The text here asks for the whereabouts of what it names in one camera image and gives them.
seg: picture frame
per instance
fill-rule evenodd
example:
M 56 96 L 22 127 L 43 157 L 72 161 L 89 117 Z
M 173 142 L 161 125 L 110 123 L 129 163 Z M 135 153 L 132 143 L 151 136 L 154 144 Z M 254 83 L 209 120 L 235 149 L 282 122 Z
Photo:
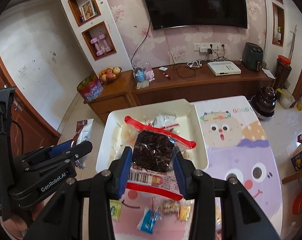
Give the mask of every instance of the picture frame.
M 91 0 L 88 0 L 85 3 L 83 3 L 80 6 L 80 11 L 85 21 L 95 16 L 94 7 Z

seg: floral wallpaper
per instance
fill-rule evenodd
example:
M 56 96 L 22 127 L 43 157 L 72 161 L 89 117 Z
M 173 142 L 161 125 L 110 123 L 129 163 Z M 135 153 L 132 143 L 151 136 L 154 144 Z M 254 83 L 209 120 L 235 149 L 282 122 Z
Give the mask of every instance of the floral wallpaper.
M 125 48 L 131 58 L 147 34 L 149 13 L 144 0 L 107 0 Z M 221 42 L 225 57 L 240 60 L 246 42 L 258 44 L 264 50 L 266 40 L 265 0 L 246 0 L 248 29 L 227 26 L 191 26 L 153 31 L 135 54 L 133 67 L 149 63 L 159 67 L 179 62 L 204 59 L 206 53 L 194 51 L 193 43 Z

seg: black tv screen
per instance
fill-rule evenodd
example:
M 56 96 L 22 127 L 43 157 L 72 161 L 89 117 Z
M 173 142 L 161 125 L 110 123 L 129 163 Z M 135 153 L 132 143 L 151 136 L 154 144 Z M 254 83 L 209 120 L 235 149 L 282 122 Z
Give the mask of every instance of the black tv screen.
M 188 25 L 247 28 L 245 0 L 145 0 L 154 30 Z

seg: pink tabletop area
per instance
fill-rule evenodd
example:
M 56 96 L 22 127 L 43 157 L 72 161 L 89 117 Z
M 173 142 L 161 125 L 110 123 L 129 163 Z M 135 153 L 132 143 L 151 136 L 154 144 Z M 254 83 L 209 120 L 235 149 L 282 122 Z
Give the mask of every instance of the pink tabletop area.
M 195 103 L 208 154 L 206 173 L 214 178 L 236 176 L 273 223 L 281 225 L 282 193 L 278 170 L 267 136 L 245 97 L 220 98 Z M 175 215 L 157 221 L 153 234 L 137 225 L 144 207 L 151 207 L 148 193 L 126 189 L 119 221 L 114 221 L 117 240 L 188 239 L 190 221 Z

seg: human hand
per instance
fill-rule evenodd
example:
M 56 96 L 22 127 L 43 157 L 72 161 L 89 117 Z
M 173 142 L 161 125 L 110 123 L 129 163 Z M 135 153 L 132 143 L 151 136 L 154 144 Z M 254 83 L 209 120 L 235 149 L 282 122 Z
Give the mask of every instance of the human hand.
M 39 213 L 42 211 L 44 205 L 43 202 L 39 203 L 35 206 L 35 208 L 31 211 L 32 220 L 36 220 Z M 11 218 L 7 221 L 3 221 L 3 226 L 6 228 L 6 230 L 15 238 L 21 240 L 23 239 L 22 232 L 27 230 L 27 224 L 24 222 L 24 220 L 19 217 L 18 215 L 12 214 Z

